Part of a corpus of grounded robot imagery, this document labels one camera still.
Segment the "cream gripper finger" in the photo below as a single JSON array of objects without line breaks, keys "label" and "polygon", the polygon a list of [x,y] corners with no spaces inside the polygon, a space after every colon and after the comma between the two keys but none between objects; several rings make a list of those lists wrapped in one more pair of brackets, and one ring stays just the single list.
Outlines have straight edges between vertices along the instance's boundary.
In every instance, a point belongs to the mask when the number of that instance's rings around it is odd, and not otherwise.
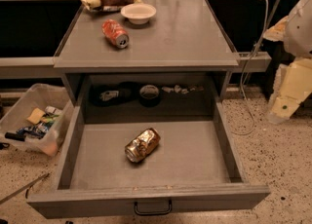
[{"label": "cream gripper finger", "polygon": [[267,120],[281,124],[312,94],[312,59],[297,57],[290,65],[280,64],[268,105]]},{"label": "cream gripper finger", "polygon": [[269,40],[272,42],[284,41],[284,35],[285,35],[287,22],[288,22],[288,16],[283,17],[275,25],[268,28],[264,32],[263,37],[266,40]]}]

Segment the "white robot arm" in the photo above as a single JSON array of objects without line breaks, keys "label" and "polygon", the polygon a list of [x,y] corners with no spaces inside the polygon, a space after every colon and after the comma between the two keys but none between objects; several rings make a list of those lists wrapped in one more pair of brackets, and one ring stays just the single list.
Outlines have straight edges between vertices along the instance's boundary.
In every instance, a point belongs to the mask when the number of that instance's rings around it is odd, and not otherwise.
[{"label": "white robot arm", "polygon": [[311,27],[311,0],[300,0],[286,17],[264,33],[267,40],[282,41],[285,51],[294,56],[290,65],[280,64],[275,75],[267,113],[272,124],[288,120],[312,94]]}]

